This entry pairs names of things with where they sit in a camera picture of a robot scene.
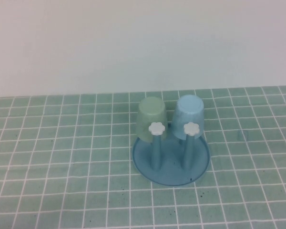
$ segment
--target plastic cup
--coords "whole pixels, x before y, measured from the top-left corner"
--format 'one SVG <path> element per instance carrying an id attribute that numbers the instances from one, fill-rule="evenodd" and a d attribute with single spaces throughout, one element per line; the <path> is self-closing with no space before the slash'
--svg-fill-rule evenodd
<path id="1" fill-rule="evenodd" d="M 167 117 L 165 103 L 162 99 L 156 97 L 144 98 L 139 104 L 136 133 L 138 137 L 145 142 L 152 142 L 153 135 L 148 130 L 152 123 L 162 123 L 165 130 L 161 139 L 167 136 Z"/>

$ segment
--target blue cup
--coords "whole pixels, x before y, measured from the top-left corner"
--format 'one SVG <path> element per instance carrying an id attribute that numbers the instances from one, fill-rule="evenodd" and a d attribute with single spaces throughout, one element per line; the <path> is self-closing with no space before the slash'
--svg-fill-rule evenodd
<path id="1" fill-rule="evenodd" d="M 198 96 L 188 94 L 177 101 L 171 125 L 172 133 L 185 140 L 184 125 L 190 122 L 199 125 L 200 131 L 195 135 L 195 138 L 199 138 L 204 132 L 204 103 Z"/>

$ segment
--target flower-shaped peg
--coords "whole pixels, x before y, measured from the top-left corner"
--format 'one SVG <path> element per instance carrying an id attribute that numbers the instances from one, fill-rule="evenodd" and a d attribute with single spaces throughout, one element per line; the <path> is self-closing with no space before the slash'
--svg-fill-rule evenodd
<path id="1" fill-rule="evenodd" d="M 199 125 L 196 123 L 187 123 L 184 125 L 184 132 L 186 135 L 194 136 L 199 133 Z"/>
<path id="2" fill-rule="evenodd" d="M 162 135 L 165 130 L 165 126 L 162 123 L 152 123 L 148 130 L 152 135 Z"/>

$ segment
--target blue plastic stand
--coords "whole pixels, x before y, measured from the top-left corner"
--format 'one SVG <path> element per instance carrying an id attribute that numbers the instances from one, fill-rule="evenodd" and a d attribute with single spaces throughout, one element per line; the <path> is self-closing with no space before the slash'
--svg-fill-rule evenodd
<path id="1" fill-rule="evenodd" d="M 167 138 L 161 141 L 161 146 L 158 146 L 161 149 L 161 167 L 157 167 L 152 163 L 153 143 L 137 138 L 133 146 L 134 165 L 147 179 L 161 185 L 181 186 L 192 183 L 207 170 L 210 152 L 202 137 L 187 143 L 192 145 L 192 151 L 189 148 L 184 150 L 186 144 L 181 144 L 172 133 L 168 133 Z"/>

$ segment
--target white grout line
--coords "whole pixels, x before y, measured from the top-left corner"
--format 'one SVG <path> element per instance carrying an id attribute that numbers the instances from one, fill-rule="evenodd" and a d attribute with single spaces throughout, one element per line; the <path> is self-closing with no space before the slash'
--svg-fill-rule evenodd
<path id="1" fill-rule="evenodd" d="M 77 117 L 76 117 L 76 124 L 78 123 L 78 117 L 79 117 L 79 113 L 80 113 L 80 105 L 78 104 L 77 107 Z M 77 126 L 75 127 L 74 130 L 74 137 L 73 137 L 73 142 L 72 142 L 72 150 L 71 150 L 71 155 L 70 155 L 70 160 L 69 160 L 69 168 L 68 168 L 68 173 L 67 173 L 67 181 L 66 181 L 66 186 L 65 186 L 65 193 L 63 194 L 62 197 L 62 204 L 61 204 L 61 212 L 59 215 L 59 221 L 58 221 L 58 228 L 61 228 L 61 218 L 62 218 L 62 212 L 63 212 L 63 205 L 65 202 L 65 198 L 66 198 L 66 192 L 67 192 L 67 186 L 68 186 L 68 180 L 69 180 L 69 173 L 70 173 L 70 168 L 71 168 L 71 162 L 72 162 L 72 155 L 73 155 L 73 151 L 74 151 L 74 143 L 75 143 L 75 136 L 76 136 L 76 130 L 77 130 Z"/>
<path id="2" fill-rule="evenodd" d="M 111 112 L 113 112 L 113 100 L 114 100 L 114 96 L 113 95 L 114 94 L 112 94 L 112 110 L 111 110 Z M 112 135 L 112 123 L 113 123 L 113 115 L 111 115 L 110 135 Z M 112 149 L 112 137 L 110 138 L 110 149 L 109 149 L 109 171 L 108 171 L 109 175 L 110 175 L 110 163 L 111 163 L 111 149 Z M 110 190 L 110 176 L 108 176 L 108 187 L 107 187 L 106 227 L 108 227 L 109 190 Z"/>
<path id="3" fill-rule="evenodd" d="M 44 187 L 43 187 L 43 191 L 42 191 L 42 195 L 41 195 L 41 203 L 40 203 L 38 215 L 37 215 L 37 218 L 36 218 L 35 229 L 37 229 L 37 226 L 38 226 L 38 221 L 39 221 L 40 212 L 41 212 L 41 208 L 42 208 L 43 198 L 44 198 L 44 196 L 45 196 L 45 190 L 46 190 L 46 186 L 47 186 L 47 181 L 48 181 L 48 179 L 49 179 L 49 178 L 48 178 L 48 175 L 49 175 L 49 170 L 50 170 L 50 167 L 51 167 L 51 160 L 52 160 L 52 156 L 53 156 L 53 152 L 54 152 L 54 147 L 55 147 L 55 143 L 56 143 L 56 139 L 57 139 L 58 130 L 59 130 L 59 128 L 57 127 L 57 129 L 56 129 L 56 134 L 55 134 L 55 138 L 54 138 L 54 141 L 53 141 L 53 147 L 52 147 L 52 150 L 51 150 L 51 155 L 50 155 L 49 163 L 47 164 L 48 170 L 47 170 L 47 173 L 46 173 L 45 182 L 44 182 Z"/>
<path id="4" fill-rule="evenodd" d="M 3 184 L 2 184 L 2 187 L 1 187 L 1 190 L 0 190 L 0 197 L 2 196 L 2 193 L 3 193 L 3 188 L 4 188 L 4 185 L 5 185 L 6 177 L 7 177 L 8 170 L 9 170 L 9 168 L 10 168 L 10 164 L 11 164 L 11 162 L 12 162 L 12 159 L 13 159 L 13 153 L 12 153 L 12 155 L 11 155 L 11 157 L 10 157 L 10 161 L 9 161 L 9 165 L 8 165 L 8 167 L 7 167 L 7 171 L 5 172 Z"/>
<path id="5" fill-rule="evenodd" d="M 217 110 L 217 107 L 216 107 L 216 103 L 215 103 L 215 108 L 216 108 L 216 113 L 217 113 L 217 115 L 219 116 L 218 110 Z M 235 170 L 235 166 L 234 166 L 234 163 L 233 163 L 233 160 L 232 160 L 232 157 L 231 157 L 231 152 L 230 152 L 230 149 L 229 149 L 229 146 L 228 146 L 226 137 L 225 137 L 225 135 L 223 135 L 223 136 L 224 136 L 224 140 L 225 140 L 225 143 L 226 143 L 226 146 L 227 146 L 227 149 L 228 149 L 228 153 L 229 153 L 229 156 L 230 156 L 230 159 L 231 159 L 232 168 L 233 168 L 233 170 L 234 170 L 234 175 L 235 175 L 235 177 L 236 177 L 236 181 L 237 181 L 237 184 L 238 184 L 238 186 L 239 186 L 240 183 L 239 183 L 238 176 L 237 176 L 237 173 L 236 173 L 236 170 Z M 242 192 L 242 189 L 240 188 L 240 186 L 239 186 L 239 191 L 240 191 L 240 194 L 241 194 L 241 197 L 242 197 L 243 202 L 245 202 L 245 198 L 244 198 L 244 195 L 243 195 L 243 192 Z M 247 208 L 246 204 L 244 204 L 244 207 L 245 207 L 245 210 L 246 210 L 246 213 L 247 213 L 247 217 L 248 217 L 248 219 L 249 219 L 249 221 L 250 221 L 250 226 L 251 226 L 251 228 L 253 228 L 253 225 L 252 225 L 252 222 L 251 222 L 251 219 L 250 219 L 250 215 L 249 215 L 249 211 L 248 211 L 248 208 Z"/>
<path id="6" fill-rule="evenodd" d="M 94 125 L 92 128 L 92 140 L 91 140 L 91 149 L 90 149 L 90 156 L 89 156 L 89 162 L 91 162 L 91 157 L 92 157 L 92 148 L 93 148 L 93 140 L 94 140 Z M 84 212 L 83 212 L 83 216 L 82 216 L 82 228 L 84 228 L 85 226 L 85 215 L 86 215 L 86 205 L 87 205 L 87 195 L 88 195 L 88 184 L 89 184 L 89 175 L 90 175 L 90 167 L 91 167 L 91 163 L 89 163 L 88 166 L 88 177 L 87 177 L 87 184 L 86 184 L 86 193 L 85 193 L 85 201 L 84 201 Z"/>

